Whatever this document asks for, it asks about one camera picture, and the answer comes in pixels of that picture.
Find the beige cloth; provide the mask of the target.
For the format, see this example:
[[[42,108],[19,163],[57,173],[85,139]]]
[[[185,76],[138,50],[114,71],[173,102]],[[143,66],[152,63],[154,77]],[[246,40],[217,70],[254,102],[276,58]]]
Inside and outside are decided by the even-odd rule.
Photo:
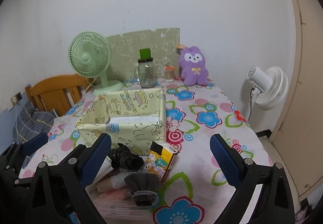
[[[123,188],[125,186],[126,186],[126,183],[124,181],[124,176],[115,175],[115,176],[111,176],[106,180],[99,182],[97,184],[97,190],[100,193],[104,193],[115,189]]]

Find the black sock bundle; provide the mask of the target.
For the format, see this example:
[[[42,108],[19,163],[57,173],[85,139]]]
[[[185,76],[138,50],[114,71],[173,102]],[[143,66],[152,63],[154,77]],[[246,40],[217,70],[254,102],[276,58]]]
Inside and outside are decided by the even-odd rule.
[[[144,160],[137,154],[132,153],[128,146],[118,143],[117,148],[109,150],[108,157],[113,169],[138,171],[144,166]]]

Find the pink wet wipes pack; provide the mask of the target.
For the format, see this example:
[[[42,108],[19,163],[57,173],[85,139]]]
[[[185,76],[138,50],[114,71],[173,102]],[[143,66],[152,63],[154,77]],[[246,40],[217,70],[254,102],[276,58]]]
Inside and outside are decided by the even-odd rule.
[[[106,222],[149,223],[152,221],[151,207],[137,206],[126,187],[102,193],[94,199],[93,203]]]

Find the yellow cartoon tissue pack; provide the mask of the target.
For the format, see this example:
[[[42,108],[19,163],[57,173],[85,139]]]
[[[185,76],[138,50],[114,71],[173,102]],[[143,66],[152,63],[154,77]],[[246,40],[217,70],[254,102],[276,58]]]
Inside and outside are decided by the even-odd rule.
[[[164,141],[153,141],[145,161],[145,170],[165,182],[179,151]]]

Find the grey plaid pillow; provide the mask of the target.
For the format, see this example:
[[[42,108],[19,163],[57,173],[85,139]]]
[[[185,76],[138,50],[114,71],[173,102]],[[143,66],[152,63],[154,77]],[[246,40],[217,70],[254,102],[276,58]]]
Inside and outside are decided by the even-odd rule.
[[[14,141],[20,144],[32,140],[40,133],[49,133],[56,118],[55,111],[40,111],[32,102],[27,102],[16,119],[13,128]]]

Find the floral tablecloth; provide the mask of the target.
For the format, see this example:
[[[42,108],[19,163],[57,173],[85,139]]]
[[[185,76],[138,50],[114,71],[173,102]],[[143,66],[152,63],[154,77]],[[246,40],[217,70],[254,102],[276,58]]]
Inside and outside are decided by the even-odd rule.
[[[156,88],[165,93],[165,141],[179,154],[157,191],[158,202],[151,208],[149,223],[213,223],[235,189],[227,183],[210,150],[210,137],[219,133],[243,158],[257,164],[268,165],[269,156],[247,120],[214,83],[189,87],[181,81],[160,80]],[[137,89],[141,89],[140,85],[130,81],[121,91]],[[48,143],[21,170],[21,178],[32,177],[38,163],[56,165],[78,144],[86,145],[76,122],[95,98],[88,93],[56,119]]]

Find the yellow cartoon fabric storage box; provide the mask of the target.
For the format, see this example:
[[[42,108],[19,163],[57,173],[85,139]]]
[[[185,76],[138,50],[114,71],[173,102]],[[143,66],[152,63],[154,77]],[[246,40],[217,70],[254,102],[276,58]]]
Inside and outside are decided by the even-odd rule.
[[[99,94],[76,129],[87,146],[107,133],[113,147],[123,144],[135,154],[148,155],[152,142],[166,140],[165,93],[150,88]]]

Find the white floor fan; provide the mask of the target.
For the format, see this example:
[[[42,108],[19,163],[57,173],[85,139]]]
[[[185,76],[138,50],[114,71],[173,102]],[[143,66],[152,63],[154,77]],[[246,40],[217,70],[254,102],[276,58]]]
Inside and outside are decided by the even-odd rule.
[[[263,71],[254,65],[247,73],[247,80],[253,85],[251,106],[256,104],[263,111],[274,109],[288,91],[287,75],[278,66]]]

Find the glass mason jar mug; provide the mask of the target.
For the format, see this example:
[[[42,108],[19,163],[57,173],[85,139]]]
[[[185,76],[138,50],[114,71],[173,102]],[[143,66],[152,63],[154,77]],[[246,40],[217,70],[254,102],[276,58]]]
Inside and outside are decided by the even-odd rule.
[[[153,58],[139,59],[134,68],[134,76],[142,88],[153,88],[157,83]]]

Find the green desk fan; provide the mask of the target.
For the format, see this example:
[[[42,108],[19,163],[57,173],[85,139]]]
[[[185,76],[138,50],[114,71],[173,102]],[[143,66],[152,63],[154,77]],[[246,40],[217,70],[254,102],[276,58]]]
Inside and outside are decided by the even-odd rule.
[[[68,59],[73,70],[82,77],[100,79],[101,84],[94,89],[95,96],[123,88],[120,81],[107,78],[111,50],[107,39],[102,35],[95,32],[78,34],[69,46]]]

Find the purple plush bunny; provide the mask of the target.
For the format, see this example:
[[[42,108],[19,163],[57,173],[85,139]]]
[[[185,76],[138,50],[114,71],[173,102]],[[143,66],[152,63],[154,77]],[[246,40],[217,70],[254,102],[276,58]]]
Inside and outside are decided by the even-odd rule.
[[[185,86],[206,86],[209,72],[206,68],[205,57],[198,47],[180,49],[178,64]]]

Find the cotton swab container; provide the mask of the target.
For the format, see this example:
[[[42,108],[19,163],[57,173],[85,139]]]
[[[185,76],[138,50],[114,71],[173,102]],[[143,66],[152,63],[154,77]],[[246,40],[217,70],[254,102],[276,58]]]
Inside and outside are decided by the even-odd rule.
[[[174,66],[166,65],[164,68],[164,79],[166,82],[172,82],[175,79],[175,70]]]

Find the green cartoon pattern board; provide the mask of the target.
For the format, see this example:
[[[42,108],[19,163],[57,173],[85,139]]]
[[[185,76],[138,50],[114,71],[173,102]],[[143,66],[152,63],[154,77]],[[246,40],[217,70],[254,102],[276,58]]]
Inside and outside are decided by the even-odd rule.
[[[179,75],[179,52],[176,45],[180,43],[179,28],[163,28],[123,33],[106,38],[111,50],[111,60],[106,71],[109,80],[129,81],[135,78],[134,68],[138,66],[140,50],[149,48],[153,58],[157,77],[164,76],[164,67],[175,67]]]

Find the green plastic cup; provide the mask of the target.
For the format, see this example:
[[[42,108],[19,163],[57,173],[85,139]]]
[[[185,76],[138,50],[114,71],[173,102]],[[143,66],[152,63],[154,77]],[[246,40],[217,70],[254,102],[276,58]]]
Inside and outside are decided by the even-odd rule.
[[[151,49],[150,48],[140,49],[139,52],[140,52],[140,60],[151,59]]]

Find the wall power socket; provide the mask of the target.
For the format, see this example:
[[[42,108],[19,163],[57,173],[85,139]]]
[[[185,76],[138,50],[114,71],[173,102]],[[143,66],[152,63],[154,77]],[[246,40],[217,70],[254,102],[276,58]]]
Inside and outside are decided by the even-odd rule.
[[[18,92],[10,100],[11,100],[12,106],[15,106],[22,100],[22,94],[20,92]]]

